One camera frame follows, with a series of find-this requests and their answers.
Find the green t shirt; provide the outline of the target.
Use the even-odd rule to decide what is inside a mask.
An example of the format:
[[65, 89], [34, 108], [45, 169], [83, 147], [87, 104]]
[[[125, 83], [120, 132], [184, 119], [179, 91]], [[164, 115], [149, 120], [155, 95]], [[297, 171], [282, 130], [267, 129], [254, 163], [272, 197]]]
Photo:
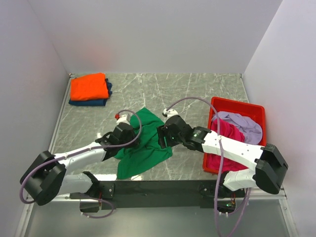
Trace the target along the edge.
[[141, 124], [142, 132], [139, 144], [135, 147], [124, 148], [115, 156], [119, 160], [117, 178], [128, 179], [139, 175], [172, 156], [172, 149], [162, 149], [158, 144], [157, 127], [163, 125], [163, 121], [147, 108], [136, 112]]

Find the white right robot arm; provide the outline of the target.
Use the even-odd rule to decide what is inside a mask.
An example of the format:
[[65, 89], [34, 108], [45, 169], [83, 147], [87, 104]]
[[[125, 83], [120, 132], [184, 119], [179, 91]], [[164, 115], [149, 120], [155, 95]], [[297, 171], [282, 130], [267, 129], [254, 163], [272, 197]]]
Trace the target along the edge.
[[226, 171], [217, 184], [217, 193], [228, 197], [242, 188], [260, 188], [277, 195], [282, 187], [288, 164], [273, 144], [266, 146], [239, 142], [204, 127], [190, 127], [179, 115], [171, 116], [157, 128], [161, 148], [183, 145], [201, 153], [223, 155], [246, 166], [239, 171]]

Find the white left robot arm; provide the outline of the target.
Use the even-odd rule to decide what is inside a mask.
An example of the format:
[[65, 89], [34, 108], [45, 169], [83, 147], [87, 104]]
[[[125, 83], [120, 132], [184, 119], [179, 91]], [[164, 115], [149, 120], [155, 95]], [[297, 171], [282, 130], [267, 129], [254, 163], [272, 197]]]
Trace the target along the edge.
[[21, 177], [20, 193], [26, 191], [39, 206], [63, 194], [80, 193], [87, 198], [97, 198], [101, 192], [99, 180], [89, 171], [79, 175], [72, 172], [108, 160], [124, 147], [136, 146], [139, 136], [130, 124], [121, 122], [112, 132], [85, 147], [60, 154], [44, 151]]

